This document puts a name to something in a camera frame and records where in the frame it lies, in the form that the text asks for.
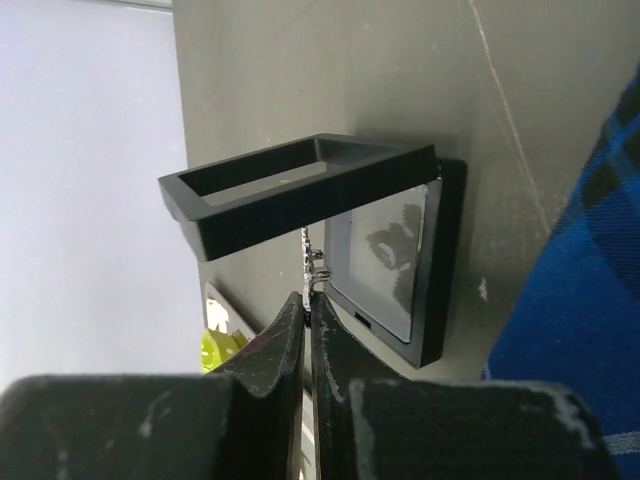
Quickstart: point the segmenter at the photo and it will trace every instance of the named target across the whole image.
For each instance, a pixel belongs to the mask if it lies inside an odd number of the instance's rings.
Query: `metal chain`
[[[304,307],[307,321],[311,315],[311,298],[316,284],[331,280],[331,269],[326,265],[316,269],[314,261],[323,260],[322,250],[313,250],[309,239],[309,228],[302,227],[300,230],[302,238],[302,265],[304,269],[304,288],[302,290],[302,305]]]

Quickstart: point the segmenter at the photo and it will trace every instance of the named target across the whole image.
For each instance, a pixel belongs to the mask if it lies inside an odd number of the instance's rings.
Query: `scratch on surface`
[[[520,134],[518,133],[518,129],[516,128],[516,124],[513,120],[511,107],[509,106],[509,102],[507,101],[507,96],[504,93],[502,82],[500,81],[500,77],[498,77],[498,72],[496,71],[496,68],[493,65],[493,59],[491,58],[491,51],[489,50],[489,43],[487,42],[487,37],[484,33],[484,27],[482,26],[482,21],[480,20],[480,14],[478,13],[478,8],[476,7],[474,0],[467,0],[467,3],[469,4],[469,7],[473,11],[473,16],[475,18],[476,25],[478,26],[478,30],[480,32],[480,38],[482,39],[482,46],[484,47],[484,52],[487,56],[487,61],[489,63],[489,69],[491,70],[491,75],[493,76],[493,80],[495,81],[496,87],[498,88],[498,92],[502,100],[502,105],[504,107],[505,114],[507,116],[507,121],[509,123],[511,133],[513,134],[513,140],[516,144],[516,149],[518,153],[517,155],[518,167],[520,168],[520,171],[522,172],[522,174],[525,177],[525,180],[527,181],[534,206],[538,211],[538,216],[540,218],[540,223],[542,224],[542,228],[544,228],[545,233],[548,235],[551,232],[549,220],[547,219],[547,216],[544,213],[544,209],[542,208],[542,203],[540,202],[540,194],[538,193],[538,188],[536,187],[535,181],[533,180],[533,176],[531,175],[531,169],[529,168],[527,157],[524,154],[524,148],[522,147]]]
[[[160,415],[158,415],[158,419],[163,419],[164,417],[166,417],[167,415],[169,415],[171,413],[171,407],[167,407],[164,410],[162,410],[162,413],[160,413]]]
[[[492,380],[490,382],[464,382],[459,380],[437,381],[431,383],[453,388],[511,388],[514,390],[529,390],[534,393],[547,395],[553,402],[555,418],[564,428],[576,434],[580,439],[580,446],[586,450],[594,450],[597,445],[593,441],[589,426],[583,419],[579,400],[566,387],[540,382],[514,382],[507,380]]]
[[[460,10],[460,1],[461,0],[458,0],[458,2],[456,3],[456,8],[458,10],[458,16],[462,15],[462,11]],[[456,26],[456,31],[458,32],[458,38],[460,39],[460,45],[462,46],[462,50],[464,51],[464,54],[467,57],[467,61],[469,62],[469,65],[471,65],[473,67],[473,72],[475,73],[476,79],[478,80],[478,84],[480,85],[480,87],[482,87],[482,90],[487,95],[487,97],[488,98],[491,97],[491,93],[489,91],[489,88],[485,85],[485,82],[482,79],[482,76],[478,73],[476,64],[475,64],[475,62],[473,60],[473,57],[472,57],[471,53],[469,52],[469,49],[467,48],[467,44],[464,41],[464,38],[462,37],[462,32],[460,31],[460,24],[458,24]],[[494,116],[494,118],[496,120],[496,123],[500,127],[500,131],[502,132],[502,134],[504,135],[504,138],[506,139],[507,146],[509,147],[509,150],[513,153],[513,155],[515,155],[517,157],[518,156],[518,152],[516,151],[516,148],[513,145],[513,140],[511,139],[511,135],[509,135],[509,132],[507,132],[507,129],[504,126],[504,122],[502,120],[502,117],[500,116],[500,113],[496,109],[496,106],[494,105],[494,102],[489,102],[489,108],[491,109],[491,113],[493,114],[493,116]]]
[[[364,414],[364,389],[362,380],[355,380],[351,384],[351,408],[353,409],[353,424],[357,430],[359,442],[357,448],[362,456],[358,462],[358,474],[360,478],[376,478],[375,463],[373,460],[375,434],[373,428]]]
[[[147,416],[138,427],[138,435],[140,435],[143,438],[149,438],[151,436],[151,433],[153,432],[153,416],[156,412],[156,407],[160,404],[160,402],[162,402],[163,400],[166,400],[169,397],[169,395],[171,395],[170,390],[164,392],[162,395],[156,398],[153,402],[151,402],[151,404],[149,405],[149,408],[147,408]]]
[[[271,337],[271,340],[273,340],[273,339],[274,339],[274,338],[276,338],[276,337],[279,337],[280,335],[282,335],[282,334],[283,334],[283,333],[285,333],[285,332],[286,332],[286,330],[282,330],[282,331],[280,331],[280,332],[276,333],[273,337]]]
[[[480,298],[482,298],[485,302],[489,301],[489,292],[487,291],[487,279],[482,278],[480,282],[480,286],[478,287],[478,291],[480,292]]]
[[[338,399],[338,401],[344,401],[345,397],[340,395],[340,389],[338,388],[338,382],[333,377],[333,372],[331,370],[331,362],[329,361],[329,356],[327,355],[327,337],[326,332],[329,330],[327,323],[320,317],[320,335],[322,337],[322,358],[324,359],[325,365],[325,374],[327,375],[327,382],[329,383],[329,388],[333,395]]]
[[[318,0],[311,0],[307,5],[302,7],[291,19],[289,19],[271,38],[269,42],[266,42],[268,46],[271,46],[272,43],[278,41],[290,28],[291,26],[304,17],[318,2]]]
[[[69,460],[69,454],[66,450],[61,448],[58,450],[58,472],[56,474],[57,480],[67,480],[69,478],[69,469],[67,462]]]

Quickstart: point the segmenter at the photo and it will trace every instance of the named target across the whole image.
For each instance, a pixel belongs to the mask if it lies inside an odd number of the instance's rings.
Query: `dark gray surface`
[[[444,357],[475,378],[640,52],[637,0],[175,0],[189,166],[333,132],[433,141],[469,183]],[[323,226],[311,228],[320,247]],[[267,324],[301,288],[285,235],[201,268]]]
[[[223,375],[21,379],[0,397],[0,478],[229,478],[239,391]]]

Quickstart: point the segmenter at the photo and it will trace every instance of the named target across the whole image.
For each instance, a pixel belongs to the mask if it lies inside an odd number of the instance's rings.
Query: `blue plaid fabric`
[[[640,68],[607,119],[483,377],[571,387],[640,479]]]

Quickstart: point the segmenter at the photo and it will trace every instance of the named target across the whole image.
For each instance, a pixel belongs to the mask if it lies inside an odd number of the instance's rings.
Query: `small slot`
[[[369,320],[367,320],[366,318],[364,318],[362,315],[360,315],[358,312],[356,312],[354,314],[354,316],[356,317],[356,319],[360,320],[360,323],[362,323],[365,327],[367,327],[369,330],[371,330],[371,322]]]

